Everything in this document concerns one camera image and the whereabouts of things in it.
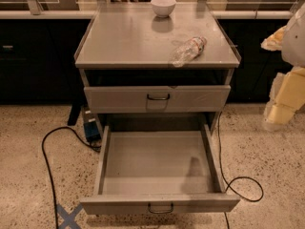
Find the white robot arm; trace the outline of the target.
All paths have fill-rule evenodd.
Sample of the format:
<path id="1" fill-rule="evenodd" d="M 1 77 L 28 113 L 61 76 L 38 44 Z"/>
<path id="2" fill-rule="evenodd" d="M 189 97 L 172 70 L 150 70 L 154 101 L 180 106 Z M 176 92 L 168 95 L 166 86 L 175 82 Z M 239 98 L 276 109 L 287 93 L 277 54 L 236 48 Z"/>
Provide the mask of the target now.
<path id="1" fill-rule="evenodd" d="M 265 106 L 263 126 L 275 131 L 288 124 L 305 105 L 305 5 L 286 26 L 267 37 L 261 48 L 281 51 L 282 59 L 293 66 L 288 73 L 276 75 Z"/>

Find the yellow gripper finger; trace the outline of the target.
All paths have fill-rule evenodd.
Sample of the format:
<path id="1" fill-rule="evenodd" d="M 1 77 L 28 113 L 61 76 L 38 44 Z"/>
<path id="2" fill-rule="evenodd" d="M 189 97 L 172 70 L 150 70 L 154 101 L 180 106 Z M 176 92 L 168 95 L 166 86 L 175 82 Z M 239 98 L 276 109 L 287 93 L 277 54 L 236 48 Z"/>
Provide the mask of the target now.
<path id="1" fill-rule="evenodd" d="M 305 68 L 293 67 L 288 73 L 278 73 L 269 97 L 263 127 L 267 131 L 277 131 L 305 105 Z"/>
<path id="2" fill-rule="evenodd" d="M 261 43 L 261 48 L 271 52 L 281 51 L 285 30 L 286 27 L 283 26 L 277 31 L 275 31 L 273 34 L 271 34 L 269 37 L 265 38 Z"/>

